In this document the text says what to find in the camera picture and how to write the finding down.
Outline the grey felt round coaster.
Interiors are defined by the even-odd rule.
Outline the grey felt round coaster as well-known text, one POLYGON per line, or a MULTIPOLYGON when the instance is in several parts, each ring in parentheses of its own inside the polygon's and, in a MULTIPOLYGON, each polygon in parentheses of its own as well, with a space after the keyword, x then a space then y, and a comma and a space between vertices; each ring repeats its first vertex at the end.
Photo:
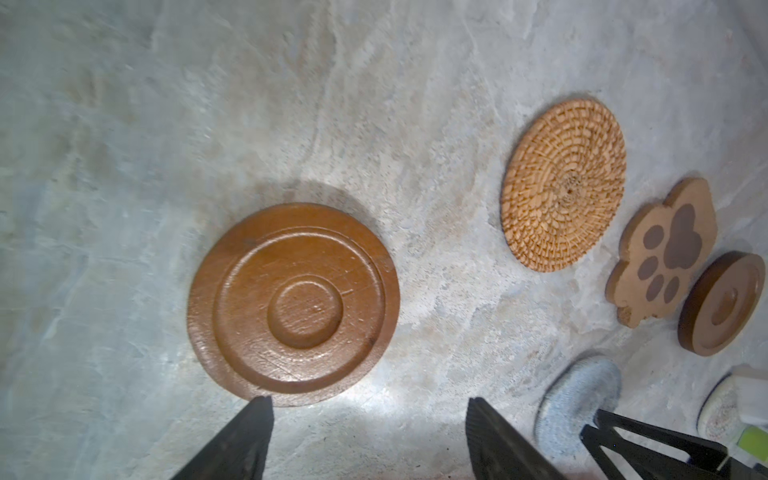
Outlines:
POLYGON ((594 423, 597 411, 614 411, 622 391, 617 364, 605 355, 590 355, 572 363, 550 386, 539 406, 534 438, 549 459, 577 454, 579 435, 594 423))

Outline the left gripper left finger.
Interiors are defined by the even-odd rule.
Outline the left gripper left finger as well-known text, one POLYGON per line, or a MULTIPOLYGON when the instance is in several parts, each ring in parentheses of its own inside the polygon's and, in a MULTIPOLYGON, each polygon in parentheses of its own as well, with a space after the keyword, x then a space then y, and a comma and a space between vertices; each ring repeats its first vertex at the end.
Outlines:
POLYGON ((262 479, 273 427, 272 398, 255 397, 172 479, 262 479))

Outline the brown wooden coaster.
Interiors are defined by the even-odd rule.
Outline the brown wooden coaster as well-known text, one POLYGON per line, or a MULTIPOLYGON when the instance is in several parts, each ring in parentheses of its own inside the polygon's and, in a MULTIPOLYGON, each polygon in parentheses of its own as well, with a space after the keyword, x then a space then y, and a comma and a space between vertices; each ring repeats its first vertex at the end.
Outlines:
POLYGON ((191 283, 187 331, 219 386, 298 407, 369 373, 399 309, 394 261, 369 228, 331 207, 288 203, 248 216, 207 253, 191 283))
POLYGON ((680 345, 699 356, 732 343, 750 320, 763 292, 766 265, 757 254, 729 251, 697 280, 680 314, 680 345))

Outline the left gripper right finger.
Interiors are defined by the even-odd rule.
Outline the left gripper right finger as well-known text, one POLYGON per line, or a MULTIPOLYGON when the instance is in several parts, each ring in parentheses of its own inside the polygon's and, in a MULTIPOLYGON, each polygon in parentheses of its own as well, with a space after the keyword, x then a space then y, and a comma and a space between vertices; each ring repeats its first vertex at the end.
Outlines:
POLYGON ((468 401, 465 433, 476 479, 566 479, 481 397, 468 401))

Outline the woven rattan coaster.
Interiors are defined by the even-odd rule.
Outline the woven rattan coaster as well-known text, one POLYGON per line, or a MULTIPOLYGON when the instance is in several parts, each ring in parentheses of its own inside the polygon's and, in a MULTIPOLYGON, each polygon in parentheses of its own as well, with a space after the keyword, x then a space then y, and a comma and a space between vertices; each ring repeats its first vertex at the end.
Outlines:
POLYGON ((604 235, 624 194, 626 146, 601 102, 558 103, 524 133, 500 194, 500 220, 515 258, 543 273, 581 259, 604 235))

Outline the cork paw print coaster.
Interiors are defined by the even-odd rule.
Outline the cork paw print coaster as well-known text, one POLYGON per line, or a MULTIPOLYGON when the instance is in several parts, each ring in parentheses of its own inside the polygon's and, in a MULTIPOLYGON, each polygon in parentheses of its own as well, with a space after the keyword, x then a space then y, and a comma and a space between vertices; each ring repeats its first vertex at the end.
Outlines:
POLYGON ((671 315, 717 234, 712 194, 703 178, 684 178, 664 201, 641 208, 622 234, 619 262, 606 284, 618 322, 635 328, 651 317, 671 315))

